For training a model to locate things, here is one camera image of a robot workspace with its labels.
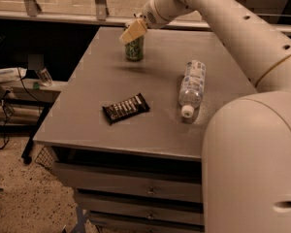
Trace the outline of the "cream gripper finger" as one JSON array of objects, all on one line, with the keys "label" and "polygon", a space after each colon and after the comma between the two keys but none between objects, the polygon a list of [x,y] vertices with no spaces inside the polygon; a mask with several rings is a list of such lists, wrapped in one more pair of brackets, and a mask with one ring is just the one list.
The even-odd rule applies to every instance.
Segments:
[{"label": "cream gripper finger", "polygon": [[125,24],[124,32],[120,35],[119,40],[123,44],[129,44],[144,36],[146,32],[146,22],[142,18],[136,18]]}]

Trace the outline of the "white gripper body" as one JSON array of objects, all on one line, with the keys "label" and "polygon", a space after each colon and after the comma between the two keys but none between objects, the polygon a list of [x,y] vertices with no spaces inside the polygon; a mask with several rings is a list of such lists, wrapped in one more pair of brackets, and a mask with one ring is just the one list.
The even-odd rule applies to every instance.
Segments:
[{"label": "white gripper body", "polygon": [[154,0],[148,0],[143,9],[135,14],[135,18],[141,19],[150,29],[160,29],[162,27],[160,22],[161,17],[157,14]]}]

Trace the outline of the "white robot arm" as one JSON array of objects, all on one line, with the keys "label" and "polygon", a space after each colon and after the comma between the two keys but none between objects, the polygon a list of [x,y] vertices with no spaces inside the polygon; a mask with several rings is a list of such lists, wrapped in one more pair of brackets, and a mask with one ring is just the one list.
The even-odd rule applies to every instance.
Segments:
[{"label": "white robot arm", "polygon": [[291,233],[291,39],[235,0],[149,0],[122,33],[197,11],[253,84],[221,107],[202,149],[206,233]]}]

